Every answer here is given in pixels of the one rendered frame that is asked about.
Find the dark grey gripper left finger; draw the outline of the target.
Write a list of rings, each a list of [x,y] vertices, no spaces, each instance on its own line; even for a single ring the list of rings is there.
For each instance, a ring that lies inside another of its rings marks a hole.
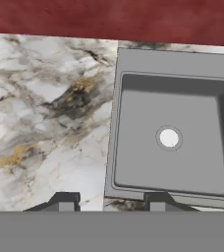
[[[28,209],[28,212],[79,212],[81,194],[79,192],[57,192],[49,201]]]

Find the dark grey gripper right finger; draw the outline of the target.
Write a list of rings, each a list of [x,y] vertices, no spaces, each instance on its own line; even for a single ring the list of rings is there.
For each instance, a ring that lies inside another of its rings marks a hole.
[[[144,209],[148,212],[193,211],[195,208],[176,202],[167,192],[145,192]]]

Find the grey steel sink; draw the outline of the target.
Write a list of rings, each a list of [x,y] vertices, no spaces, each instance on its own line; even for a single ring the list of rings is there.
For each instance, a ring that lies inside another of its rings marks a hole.
[[[224,54],[118,51],[104,194],[224,209]]]

